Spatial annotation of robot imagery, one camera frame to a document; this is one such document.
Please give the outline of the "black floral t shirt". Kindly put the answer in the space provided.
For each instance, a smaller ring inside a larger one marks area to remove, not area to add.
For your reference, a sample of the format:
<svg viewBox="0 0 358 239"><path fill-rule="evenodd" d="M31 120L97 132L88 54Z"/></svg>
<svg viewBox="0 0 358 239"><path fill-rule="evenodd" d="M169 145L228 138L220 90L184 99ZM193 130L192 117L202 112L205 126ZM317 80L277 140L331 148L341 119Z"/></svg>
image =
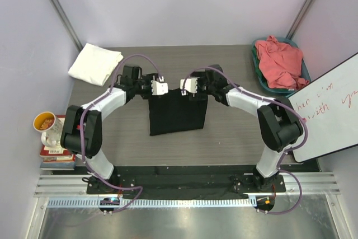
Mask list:
<svg viewBox="0 0 358 239"><path fill-rule="evenodd" d="M161 135L203 129L208 96L181 95L179 88L148 100L149 135Z"/></svg>

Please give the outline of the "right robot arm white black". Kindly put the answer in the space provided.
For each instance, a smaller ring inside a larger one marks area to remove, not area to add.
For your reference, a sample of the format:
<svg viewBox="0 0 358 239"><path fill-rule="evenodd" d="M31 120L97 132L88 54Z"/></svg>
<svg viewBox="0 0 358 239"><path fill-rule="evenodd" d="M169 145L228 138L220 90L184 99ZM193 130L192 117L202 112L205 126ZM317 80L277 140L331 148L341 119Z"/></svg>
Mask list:
<svg viewBox="0 0 358 239"><path fill-rule="evenodd" d="M180 82L183 95L211 95L225 106L241 109L258 119L264 149L253 169L252 183L258 191L271 190L284 156L306 137L306 125L286 97L265 97L233 83L221 66L198 68Z"/></svg>

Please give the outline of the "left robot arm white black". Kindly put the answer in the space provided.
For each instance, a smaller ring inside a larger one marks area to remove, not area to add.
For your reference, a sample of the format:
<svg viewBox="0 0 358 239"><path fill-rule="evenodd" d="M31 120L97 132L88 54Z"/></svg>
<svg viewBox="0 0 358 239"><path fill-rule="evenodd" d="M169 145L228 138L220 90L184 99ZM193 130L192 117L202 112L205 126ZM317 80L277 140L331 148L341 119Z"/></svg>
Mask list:
<svg viewBox="0 0 358 239"><path fill-rule="evenodd" d="M98 183L108 194L122 188L116 167L102 149L102 122L136 95L151 97L153 82L159 82L161 77L142 71L137 65L125 65L102 95L87 104L69 106L65 114L60 145L81 159L91 174L89 183Z"/></svg>

